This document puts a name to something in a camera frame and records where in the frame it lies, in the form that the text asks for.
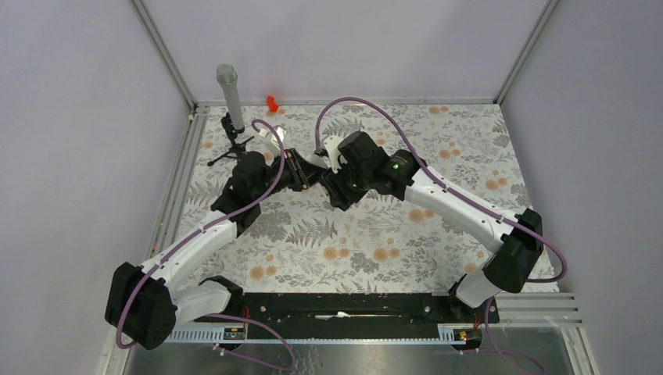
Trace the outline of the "white red remote control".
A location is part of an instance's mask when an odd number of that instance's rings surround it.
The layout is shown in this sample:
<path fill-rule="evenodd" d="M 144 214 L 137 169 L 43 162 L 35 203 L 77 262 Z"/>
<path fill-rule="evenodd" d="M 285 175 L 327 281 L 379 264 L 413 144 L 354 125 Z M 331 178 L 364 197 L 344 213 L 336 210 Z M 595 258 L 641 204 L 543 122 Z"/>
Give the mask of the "white red remote control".
<path fill-rule="evenodd" d="M 323 168 L 323 169 L 325 169 L 325 170 L 327 170 L 327 169 L 330 168 L 328 162 L 324 159 L 324 157 L 319 156 L 319 155 L 317 155 L 317 154 L 315 154 L 315 153 L 313 153 L 313 154 L 311 155 L 311 162 L 312 162 L 314 165 L 319 166 L 320 168 Z"/>

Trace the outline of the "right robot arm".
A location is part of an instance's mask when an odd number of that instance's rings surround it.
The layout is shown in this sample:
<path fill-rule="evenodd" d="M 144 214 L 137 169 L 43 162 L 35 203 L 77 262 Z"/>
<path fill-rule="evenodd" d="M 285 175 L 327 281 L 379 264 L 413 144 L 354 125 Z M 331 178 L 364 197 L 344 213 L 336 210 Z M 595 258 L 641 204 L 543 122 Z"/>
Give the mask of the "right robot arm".
<path fill-rule="evenodd" d="M 543 251 L 537 239 L 542 226 L 538 213 L 499 209 L 443 182 L 441 174 L 410 151 L 388 155 L 363 131 L 344 139 L 327 137 L 321 148 L 331 162 L 321 177 L 331 206 L 346 211 L 369 191 L 391 195 L 443 217 L 491 252 L 480 270 L 463 276 L 450 290 L 448 310 L 455 320 L 469 321 L 486 299 L 500 292 L 522 291 Z"/>

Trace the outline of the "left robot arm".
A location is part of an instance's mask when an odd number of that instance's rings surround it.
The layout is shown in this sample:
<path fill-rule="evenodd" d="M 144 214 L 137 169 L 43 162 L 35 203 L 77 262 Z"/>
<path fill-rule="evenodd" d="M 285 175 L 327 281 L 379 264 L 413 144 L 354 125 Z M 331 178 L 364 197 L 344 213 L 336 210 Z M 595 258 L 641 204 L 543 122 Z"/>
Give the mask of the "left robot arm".
<path fill-rule="evenodd" d="M 193 230 L 139 266 L 126 262 L 111 281 L 105 319 L 116 328 L 116 345 L 146 349 L 161 345 L 173 328 L 216 313 L 232 321 L 242 313 L 240 297 L 223 284 L 206 281 L 180 290 L 183 280 L 213 252 L 232 242 L 260 215 L 260 203 L 283 189 L 304 191 L 339 163 L 286 149 L 267 165 L 260 152 L 238 158 L 231 177 Z"/>

